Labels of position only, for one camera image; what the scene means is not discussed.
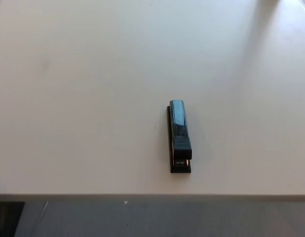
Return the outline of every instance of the floor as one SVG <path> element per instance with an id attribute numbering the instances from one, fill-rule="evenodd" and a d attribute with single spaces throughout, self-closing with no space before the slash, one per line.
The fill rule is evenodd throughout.
<path id="1" fill-rule="evenodd" d="M 305 237 L 305 203 L 27 203 L 16 237 Z"/>

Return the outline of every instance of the table surface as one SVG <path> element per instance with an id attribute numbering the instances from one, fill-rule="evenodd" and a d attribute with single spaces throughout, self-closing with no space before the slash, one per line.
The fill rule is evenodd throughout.
<path id="1" fill-rule="evenodd" d="M 0 197 L 118 195 L 305 198 L 302 2 L 0 0 Z"/>

